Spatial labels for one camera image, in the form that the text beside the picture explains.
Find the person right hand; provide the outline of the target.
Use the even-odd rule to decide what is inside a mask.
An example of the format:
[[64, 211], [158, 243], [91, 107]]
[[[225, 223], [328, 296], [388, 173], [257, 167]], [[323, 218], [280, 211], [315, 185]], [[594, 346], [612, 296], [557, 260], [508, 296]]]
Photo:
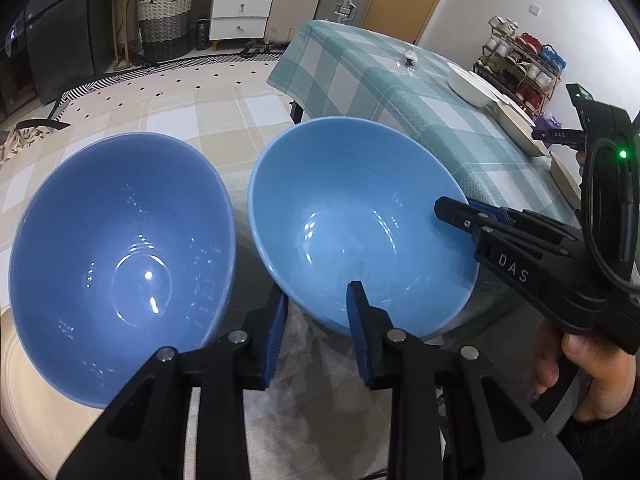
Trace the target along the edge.
[[558, 359], [566, 356], [591, 377], [589, 391], [573, 414], [578, 422], [610, 419], [629, 403], [637, 378], [635, 356], [598, 336], [562, 334], [547, 323], [538, 330], [537, 342], [537, 396], [558, 382]]

